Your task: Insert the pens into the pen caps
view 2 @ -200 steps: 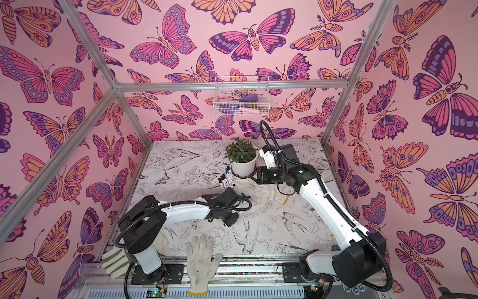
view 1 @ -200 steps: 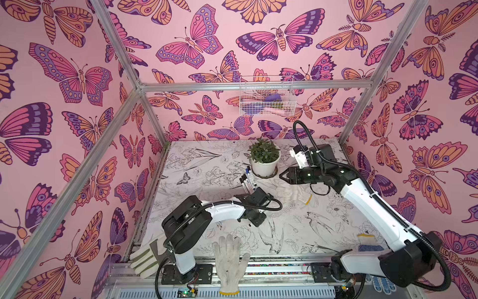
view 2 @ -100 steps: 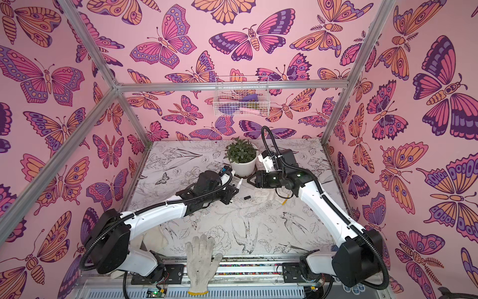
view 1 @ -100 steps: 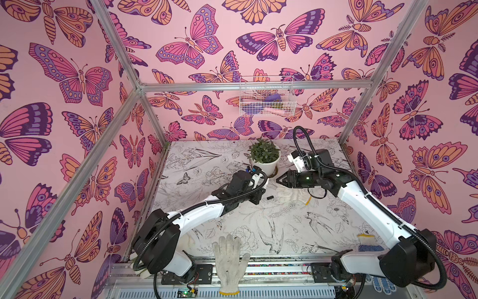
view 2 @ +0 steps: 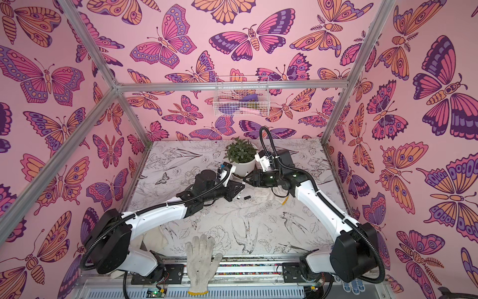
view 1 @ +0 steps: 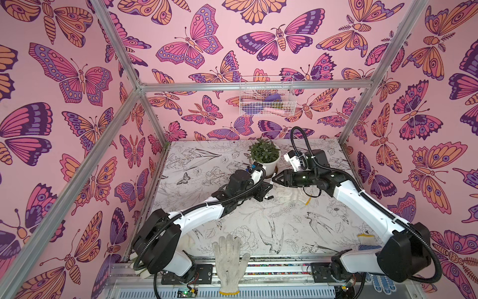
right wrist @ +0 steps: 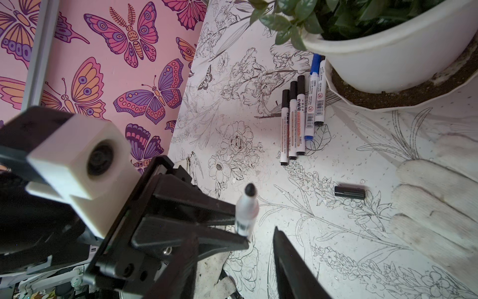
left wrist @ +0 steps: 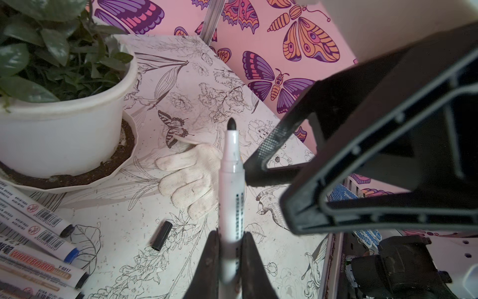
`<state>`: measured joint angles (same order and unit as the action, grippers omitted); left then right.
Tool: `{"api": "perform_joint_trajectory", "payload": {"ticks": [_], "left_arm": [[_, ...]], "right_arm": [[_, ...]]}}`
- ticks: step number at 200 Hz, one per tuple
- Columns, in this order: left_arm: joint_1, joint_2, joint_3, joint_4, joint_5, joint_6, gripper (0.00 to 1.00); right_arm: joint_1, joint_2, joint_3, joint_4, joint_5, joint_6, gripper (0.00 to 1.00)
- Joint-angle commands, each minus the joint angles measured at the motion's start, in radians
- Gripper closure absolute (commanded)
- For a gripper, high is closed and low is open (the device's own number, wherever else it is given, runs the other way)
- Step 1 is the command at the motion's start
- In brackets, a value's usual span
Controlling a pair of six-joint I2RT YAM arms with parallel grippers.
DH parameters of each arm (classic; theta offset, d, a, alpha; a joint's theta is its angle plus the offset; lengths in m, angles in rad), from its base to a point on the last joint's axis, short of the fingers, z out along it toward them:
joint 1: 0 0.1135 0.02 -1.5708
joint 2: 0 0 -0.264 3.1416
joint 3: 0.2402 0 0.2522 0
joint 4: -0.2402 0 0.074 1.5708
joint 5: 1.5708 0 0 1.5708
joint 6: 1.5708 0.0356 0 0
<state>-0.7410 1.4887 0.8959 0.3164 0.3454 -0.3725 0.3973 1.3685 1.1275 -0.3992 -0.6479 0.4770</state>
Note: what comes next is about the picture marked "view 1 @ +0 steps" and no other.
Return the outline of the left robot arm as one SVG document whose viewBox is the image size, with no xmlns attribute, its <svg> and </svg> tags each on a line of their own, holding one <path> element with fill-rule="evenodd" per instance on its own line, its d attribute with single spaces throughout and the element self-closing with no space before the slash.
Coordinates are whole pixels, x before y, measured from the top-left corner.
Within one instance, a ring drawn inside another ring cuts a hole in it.
<svg viewBox="0 0 478 299">
<path fill-rule="evenodd" d="M 136 258 L 132 269 L 151 275 L 162 271 L 178 277 L 191 275 L 195 263 L 178 249 L 181 238 L 199 226 L 231 214 L 244 201 L 264 200 L 272 188 L 264 182 L 265 176 L 266 171 L 259 166 L 250 171 L 239 169 L 231 175 L 225 188 L 196 206 L 170 213 L 155 210 L 133 239 Z"/>
</svg>

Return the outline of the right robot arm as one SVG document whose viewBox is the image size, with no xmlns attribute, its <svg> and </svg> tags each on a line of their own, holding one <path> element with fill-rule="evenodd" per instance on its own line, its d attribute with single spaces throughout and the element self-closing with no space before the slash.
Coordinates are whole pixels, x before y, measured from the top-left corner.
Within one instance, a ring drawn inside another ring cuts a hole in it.
<svg viewBox="0 0 478 299">
<path fill-rule="evenodd" d="M 315 186 L 345 204 L 380 238 L 383 247 L 368 250 L 343 250 L 331 259 L 334 280 L 344 281 L 355 273 L 384 275 L 394 282 L 413 280 L 438 282 L 443 269 L 430 246 L 430 231 L 421 223 L 410 224 L 378 203 L 356 186 L 350 174 L 339 169 L 298 171 L 286 169 L 273 182 L 287 188 Z"/>
</svg>

